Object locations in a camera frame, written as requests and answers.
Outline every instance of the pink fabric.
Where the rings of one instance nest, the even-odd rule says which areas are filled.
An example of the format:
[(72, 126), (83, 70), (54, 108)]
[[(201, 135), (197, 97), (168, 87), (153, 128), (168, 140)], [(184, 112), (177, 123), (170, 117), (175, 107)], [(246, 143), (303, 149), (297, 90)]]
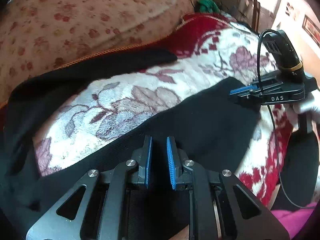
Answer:
[[(311, 203), (307, 207), (315, 207), (317, 203)], [(292, 239), (307, 222), (314, 209), (299, 209), (296, 212), (287, 210), (274, 210), (272, 214), (281, 222), (285, 229), (289, 232)]]

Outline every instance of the black cloth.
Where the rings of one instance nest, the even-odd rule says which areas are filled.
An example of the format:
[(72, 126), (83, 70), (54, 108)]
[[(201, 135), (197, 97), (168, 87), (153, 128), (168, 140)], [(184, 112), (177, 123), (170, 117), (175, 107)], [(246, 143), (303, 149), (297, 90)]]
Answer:
[[(293, 203), (306, 206), (311, 202), (319, 168), (319, 147), (316, 135), (312, 132), (292, 133), (281, 171), (284, 190)], [(296, 211), (280, 187), (272, 210)]]
[(163, 50), (114, 54), (80, 62), (28, 80), (12, 93), (7, 107), (4, 151), (0, 154), (0, 207), (18, 234), (28, 229), (89, 169), (113, 169), (153, 137), (152, 185), (131, 195), (129, 239), (169, 239), (188, 225), (188, 194), (170, 190), (166, 137), (174, 135), (188, 156), (214, 171), (236, 170), (259, 119), (258, 109), (228, 101), (241, 82), (228, 78), (176, 107), (146, 120), (71, 167), (40, 177), (32, 135), (81, 86), (94, 79), (171, 62)]

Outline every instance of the green yarn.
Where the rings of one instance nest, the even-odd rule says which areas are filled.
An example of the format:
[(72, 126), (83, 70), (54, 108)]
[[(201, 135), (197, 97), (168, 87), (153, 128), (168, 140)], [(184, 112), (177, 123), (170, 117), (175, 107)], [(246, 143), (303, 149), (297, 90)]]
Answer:
[(220, 13), (220, 10), (212, 0), (198, 0), (196, 3), (195, 12)]

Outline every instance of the black gripper frame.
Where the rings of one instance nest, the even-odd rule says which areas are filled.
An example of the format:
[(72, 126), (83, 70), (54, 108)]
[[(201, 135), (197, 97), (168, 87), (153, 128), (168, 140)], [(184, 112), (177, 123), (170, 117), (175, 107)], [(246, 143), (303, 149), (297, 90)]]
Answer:
[[(314, 77), (305, 76), (303, 82), (292, 82), (280, 70), (261, 76), (261, 83), (263, 92), (261, 92), (258, 80), (254, 80), (246, 87), (230, 91), (229, 96), (233, 102), (241, 105), (292, 104), (305, 99), (308, 93), (318, 89)], [(310, 113), (298, 115), (299, 131), (302, 134), (312, 132), (311, 121)]]
[(172, 188), (189, 191), (189, 240), (218, 240), (214, 201), (222, 239), (290, 239), (282, 224), (230, 171), (209, 171), (189, 160), (172, 136), (167, 138), (167, 150)]
[[(130, 160), (110, 171), (89, 170), (29, 229), (26, 240), (127, 239), (130, 191), (148, 188), (151, 149), (152, 138), (146, 136), (143, 147), (135, 150)], [(105, 195), (95, 195), (98, 187), (105, 189)], [(84, 193), (73, 203), (68, 202), (79, 191)], [(74, 206), (77, 201), (73, 216), (63, 212), (68, 210), (66, 205)], [(97, 207), (97, 213), (89, 217), (92, 207)], [(84, 226), (87, 224), (92, 226), (95, 237), (86, 236), (90, 229)]]

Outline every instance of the triangular cutout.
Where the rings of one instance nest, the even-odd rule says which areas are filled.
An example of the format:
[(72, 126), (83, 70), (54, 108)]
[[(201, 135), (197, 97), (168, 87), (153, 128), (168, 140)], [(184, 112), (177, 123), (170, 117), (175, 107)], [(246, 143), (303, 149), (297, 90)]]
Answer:
[(260, 209), (255, 205), (254, 202), (252, 202), (252, 200), (239, 187), (239, 185), (233, 186), (233, 191), (235, 192), (243, 219), (250, 219), (260, 215)]
[(76, 218), (86, 187), (82, 185), (57, 209), (57, 215), (69, 220)]

